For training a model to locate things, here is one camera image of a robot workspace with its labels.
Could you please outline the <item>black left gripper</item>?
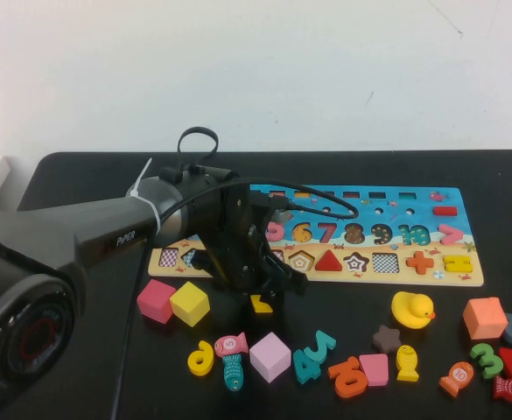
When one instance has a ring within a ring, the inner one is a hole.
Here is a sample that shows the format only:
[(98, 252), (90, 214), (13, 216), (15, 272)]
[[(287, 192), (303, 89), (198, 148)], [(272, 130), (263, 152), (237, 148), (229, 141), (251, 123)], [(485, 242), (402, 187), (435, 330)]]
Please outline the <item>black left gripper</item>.
[(307, 275), (279, 260), (266, 231), (273, 214), (290, 205), (285, 196), (252, 191), (248, 185), (222, 189), (216, 221), (198, 233), (211, 261), (213, 290), (247, 305), (254, 292), (281, 309), (286, 291), (305, 294)]

